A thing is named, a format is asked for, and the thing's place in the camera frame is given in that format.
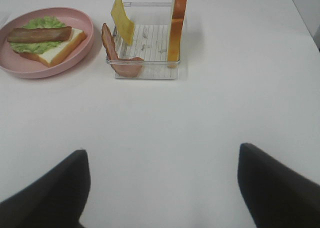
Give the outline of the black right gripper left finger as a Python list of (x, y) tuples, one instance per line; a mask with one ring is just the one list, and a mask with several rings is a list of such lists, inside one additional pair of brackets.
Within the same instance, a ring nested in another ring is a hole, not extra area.
[(0, 203), (2, 228), (81, 228), (91, 177), (88, 155), (76, 150), (38, 180)]

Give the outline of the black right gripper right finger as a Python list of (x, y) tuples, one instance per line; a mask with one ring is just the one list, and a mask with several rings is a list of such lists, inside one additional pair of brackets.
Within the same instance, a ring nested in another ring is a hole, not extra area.
[(256, 227), (320, 226), (320, 186), (251, 143), (240, 146), (237, 181)]

